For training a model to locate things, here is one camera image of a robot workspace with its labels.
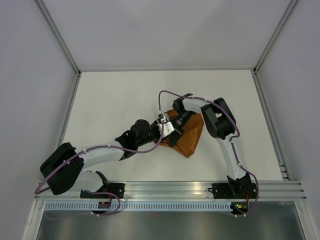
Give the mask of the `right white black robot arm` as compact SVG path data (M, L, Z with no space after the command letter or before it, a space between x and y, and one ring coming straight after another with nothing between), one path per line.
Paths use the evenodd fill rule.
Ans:
M173 101L173 109L180 115L186 113L201 114L205 127L211 137L217 140L227 169L228 183L212 186L211 192L218 199L257 199L259 184L257 177L245 169L238 154L236 139L240 130L226 101L219 97L215 100L205 100L188 93L180 95Z

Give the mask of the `orange-brown cloth napkin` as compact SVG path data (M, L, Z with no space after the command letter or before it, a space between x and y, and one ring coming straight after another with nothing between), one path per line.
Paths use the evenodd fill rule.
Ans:
M178 115L178 112L174 109L168 110L166 113L170 118ZM184 133L174 146L170 146L170 135L164 137L160 145L170 147L184 157L189 158L196 150L203 127L203 117L201 114L195 112L195 115L193 115L183 127Z

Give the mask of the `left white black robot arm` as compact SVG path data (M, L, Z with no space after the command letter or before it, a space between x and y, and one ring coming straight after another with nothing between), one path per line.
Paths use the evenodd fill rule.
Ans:
M109 143L91 147L74 147L65 142L60 145L40 166L48 189L58 196L69 191L89 191L98 198L109 193L109 182L100 171L89 171L90 167L126 160L141 154L139 147L164 138L164 120L148 121L139 119L121 136Z

